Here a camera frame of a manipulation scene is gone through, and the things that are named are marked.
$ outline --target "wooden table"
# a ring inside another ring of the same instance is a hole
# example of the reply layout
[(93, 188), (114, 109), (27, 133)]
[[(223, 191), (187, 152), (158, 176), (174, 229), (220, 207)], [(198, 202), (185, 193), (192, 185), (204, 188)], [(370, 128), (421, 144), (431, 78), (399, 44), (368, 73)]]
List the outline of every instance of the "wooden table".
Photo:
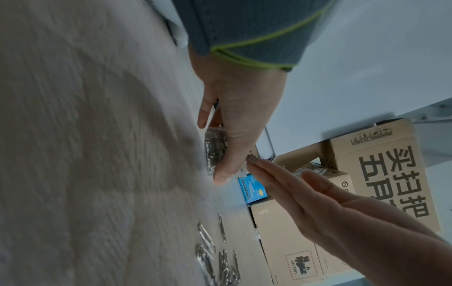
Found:
[(204, 285), (200, 221), (242, 285), (272, 284), (237, 181), (207, 175), (202, 83), (147, 3), (7, 0), (0, 25), (0, 285)]

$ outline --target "hand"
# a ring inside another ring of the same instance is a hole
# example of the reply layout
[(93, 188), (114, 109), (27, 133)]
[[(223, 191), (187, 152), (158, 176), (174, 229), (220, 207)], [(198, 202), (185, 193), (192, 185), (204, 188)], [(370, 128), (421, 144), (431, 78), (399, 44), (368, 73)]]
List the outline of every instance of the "hand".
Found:
[(452, 248), (401, 210), (348, 193), (315, 172), (300, 179), (266, 160), (248, 159), (247, 165), (305, 237), (376, 285), (435, 285), (452, 278)]
[(264, 130), (281, 99), (287, 73), (241, 66), (214, 55), (202, 57), (191, 46), (189, 54), (196, 75), (204, 82), (199, 128), (206, 127), (212, 106), (219, 99), (210, 126), (223, 122), (229, 141), (226, 155), (213, 175), (214, 182), (222, 185), (238, 172)]

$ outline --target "label on blue box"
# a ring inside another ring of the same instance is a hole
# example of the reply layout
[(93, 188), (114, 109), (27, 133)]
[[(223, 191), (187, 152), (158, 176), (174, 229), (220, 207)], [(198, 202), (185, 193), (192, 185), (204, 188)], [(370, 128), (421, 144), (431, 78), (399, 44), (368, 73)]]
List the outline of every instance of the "label on blue box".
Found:
[(239, 178), (240, 187), (247, 204), (267, 197), (264, 186), (259, 183), (251, 174)]

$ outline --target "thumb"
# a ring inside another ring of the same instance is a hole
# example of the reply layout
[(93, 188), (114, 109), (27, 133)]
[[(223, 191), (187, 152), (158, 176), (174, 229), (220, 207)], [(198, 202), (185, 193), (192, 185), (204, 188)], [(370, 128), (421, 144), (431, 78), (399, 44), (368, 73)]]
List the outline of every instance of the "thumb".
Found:
[(301, 178), (308, 185), (310, 185), (311, 188), (314, 189), (316, 192), (322, 193), (325, 196), (332, 198), (339, 204), (360, 198), (360, 196), (358, 195), (349, 193), (339, 188), (338, 186), (334, 185), (330, 180), (314, 171), (309, 170), (302, 172)]
[(225, 184), (232, 175), (240, 170), (250, 151), (250, 146), (244, 146), (230, 141), (223, 160), (215, 167), (213, 182), (216, 185)]

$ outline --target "pile of paper clips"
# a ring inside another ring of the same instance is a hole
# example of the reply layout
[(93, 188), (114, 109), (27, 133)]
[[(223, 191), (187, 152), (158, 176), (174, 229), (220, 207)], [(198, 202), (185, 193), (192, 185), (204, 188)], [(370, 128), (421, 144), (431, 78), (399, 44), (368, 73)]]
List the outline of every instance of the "pile of paper clips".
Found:
[[(223, 242), (226, 242), (226, 234), (223, 227), (223, 221), (221, 219), (221, 215), (219, 215), (220, 221), (220, 231), (223, 236)], [(219, 258), (219, 275), (218, 281), (215, 278), (215, 272), (212, 267), (211, 260), (214, 260), (214, 255), (216, 252), (215, 244), (212, 241), (212, 238), (207, 233), (204, 226), (199, 223), (198, 224), (199, 234), (201, 235), (201, 239), (203, 244), (197, 244), (195, 247), (196, 258), (198, 259), (199, 264), (201, 265), (202, 272), (204, 275), (204, 280), (208, 286), (225, 286), (232, 285), (237, 286), (240, 283), (240, 272), (239, 266), (237, 263), (237, 254), (234, 251), (234, 266), (229, 265), (227, 261), (227, 253), (226, 250), (220, 251), (218, 253)]]

